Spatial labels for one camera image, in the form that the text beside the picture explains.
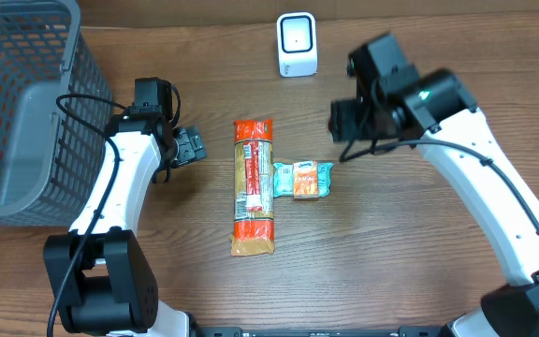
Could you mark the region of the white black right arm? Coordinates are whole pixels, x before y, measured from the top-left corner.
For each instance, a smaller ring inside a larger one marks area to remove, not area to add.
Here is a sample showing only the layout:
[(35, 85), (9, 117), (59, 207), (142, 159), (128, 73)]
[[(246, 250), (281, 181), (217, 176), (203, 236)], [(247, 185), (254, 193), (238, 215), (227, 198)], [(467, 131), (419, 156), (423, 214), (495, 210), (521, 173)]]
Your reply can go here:
[(491, 132), (475, 97), (452, 71), (418, 72), (391, 34), (349, 53), (353, 98), (330, 106), (328, 130), (344, 144), (388, 154), (418, 150), (448, 180), (486, 236), (505, 284), (477, 309), (442, 327), (444, 336), (539, 336), (539, 200)]

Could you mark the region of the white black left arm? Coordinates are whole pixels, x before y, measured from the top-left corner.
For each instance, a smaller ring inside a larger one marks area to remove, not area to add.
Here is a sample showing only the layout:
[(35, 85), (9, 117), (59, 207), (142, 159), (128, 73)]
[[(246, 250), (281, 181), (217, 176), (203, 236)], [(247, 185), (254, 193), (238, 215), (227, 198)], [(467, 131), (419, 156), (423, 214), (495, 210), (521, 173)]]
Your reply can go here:
[(207, 156), (198, 129), (178, 125), (181, 107), (169, 81), (140, 78), (133, 103), (104, 127), (78, 120), (105, 141), (105, 157), (68, 232), (44, 245), (54, 295), (47, 335), (56, 322), (68, 333), (91, 336), (195, 335), (194, 318), (160, 300), (137, 240), (144, 197), (157, 174)]

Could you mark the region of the orange pasta package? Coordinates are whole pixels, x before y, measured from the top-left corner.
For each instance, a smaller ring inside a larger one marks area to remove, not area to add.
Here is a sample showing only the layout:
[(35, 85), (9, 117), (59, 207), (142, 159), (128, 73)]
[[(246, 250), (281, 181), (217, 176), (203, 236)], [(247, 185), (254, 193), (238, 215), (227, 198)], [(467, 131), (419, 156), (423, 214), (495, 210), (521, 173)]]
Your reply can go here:
[(274, 244), (273, 121), (234, 122), (232, 256), (272, 254)]

